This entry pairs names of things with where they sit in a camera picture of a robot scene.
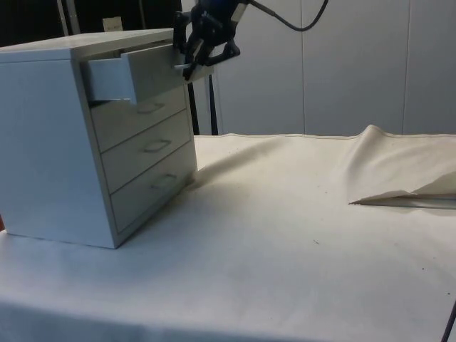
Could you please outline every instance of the black cable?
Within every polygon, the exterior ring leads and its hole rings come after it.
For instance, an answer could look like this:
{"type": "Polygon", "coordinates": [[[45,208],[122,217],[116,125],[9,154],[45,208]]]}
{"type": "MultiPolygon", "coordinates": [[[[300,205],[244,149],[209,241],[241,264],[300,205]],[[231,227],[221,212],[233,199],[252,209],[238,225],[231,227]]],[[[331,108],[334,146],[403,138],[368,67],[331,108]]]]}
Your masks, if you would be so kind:
{"type": "Polygon", "coordinates": [[[448,338],[450,337],[451,334],[451,329],[453,325],[455,324],[455,319],[456,319],[456,302],[455,305],[453,306],[453,310],[451,311],[450,319],[448,320],[447,328],[445,329],[445,332],[442,337],[442,342],[448,342],[448,338]]]}
{"type": "Polygon", "coordinates": [[[287,25],[293,31],[298,31],[298,32],[306,32],[306,31],[312,29],[316,25],[316,23],[318,23],[321,16],[323,15],[323,13],[326,9],[326,6],[328,6],[328,2],[329,2],[329,0],[323,0],[323,4],[321,5],[320,11],[318,11],[315,19],[308,26],[298,27],[298,26],[293,25],[289,21],[285,20],[284,18],[282,18],[280,15],[278,15],[276,12],[272,11],[265,5],[260,4],[259,2],[256,2],[255,0],[250,0],[250,4],[252,6],[257,7],[260,11],[263,11],[264,13],[266,13],[270,16],[273,16],[275,19],[277,19],[280,22],[282,22],[283,24],[287,25]]]}

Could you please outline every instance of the white wall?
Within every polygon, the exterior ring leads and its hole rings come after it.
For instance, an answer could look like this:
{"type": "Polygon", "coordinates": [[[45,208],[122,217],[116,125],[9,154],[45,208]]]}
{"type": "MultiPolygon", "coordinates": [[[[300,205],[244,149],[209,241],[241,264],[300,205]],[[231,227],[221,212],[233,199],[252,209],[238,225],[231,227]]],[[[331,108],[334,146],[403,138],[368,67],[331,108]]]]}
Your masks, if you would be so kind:
{"type": "MultiPolygon", "coordinates": [[[[301,0],[261,0],[301,25],[301,0]]],[[[219,131],[245,134],[304,131],[301,34],[253,6],[237,28],[241,56],[217,66],[219,131]]]]}
{"type": "MultiPolygon", "coordinates": [[[[307,24],[322,0],[261,2],[307,24]]],[[[249,8],[215,75],[219,130],[456,133],[455,18],[455,0],[330,0],[300,35],[249,8]]]]}

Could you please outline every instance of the wrinkled fabric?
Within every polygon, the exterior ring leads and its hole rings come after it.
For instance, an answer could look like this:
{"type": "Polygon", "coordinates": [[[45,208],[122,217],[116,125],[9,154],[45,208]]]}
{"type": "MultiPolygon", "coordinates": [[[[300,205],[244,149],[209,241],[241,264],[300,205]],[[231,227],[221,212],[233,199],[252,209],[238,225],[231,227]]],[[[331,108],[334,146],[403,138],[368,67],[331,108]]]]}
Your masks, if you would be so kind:
{"type": "Polygon", "coordinates": [[[429,195],[455,195],[456,136],[392,135],[369,126],[356,138],[341,171],[348,202],[403,197],[402,202],[413,203],[431,200],[429,195]]]}
{"type": "Polygon", "coordinates": [[[439,341],[455,215],[349,205],[365,138],[196,138],[194,182],[118,250],[0,233],[0,341],[439,341]]]}

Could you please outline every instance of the cabinet top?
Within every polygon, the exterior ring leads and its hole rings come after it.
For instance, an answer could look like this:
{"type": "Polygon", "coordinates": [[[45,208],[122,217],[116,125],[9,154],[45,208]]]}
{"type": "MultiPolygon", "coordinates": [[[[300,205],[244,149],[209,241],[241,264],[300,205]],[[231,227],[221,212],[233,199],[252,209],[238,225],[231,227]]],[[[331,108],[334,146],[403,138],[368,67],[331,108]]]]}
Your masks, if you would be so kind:
{"type": "Polygon", "coordinates": [[[0,63],[81,59],[171,38],[171,28],[84,33],[0,48],[0,63]]]}

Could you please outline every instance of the dark background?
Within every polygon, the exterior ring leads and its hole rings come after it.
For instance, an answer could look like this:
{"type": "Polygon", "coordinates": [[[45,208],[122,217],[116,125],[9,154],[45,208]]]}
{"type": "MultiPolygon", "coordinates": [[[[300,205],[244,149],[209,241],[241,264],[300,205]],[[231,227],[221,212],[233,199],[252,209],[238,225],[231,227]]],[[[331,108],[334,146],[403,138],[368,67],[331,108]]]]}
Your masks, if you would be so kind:
{"type": "MultiPolygon", "coordinates": [[[[81,33],[103,31],[103,18],[122,17],[124,30],[142,28],[139,1],[74,0],[81,33]]],[[[143,0],[149,29],[172,27],[180,0],[143,0]]],[[[0,46],[63,36],[56,0],[0,0],[0,46]]]]}

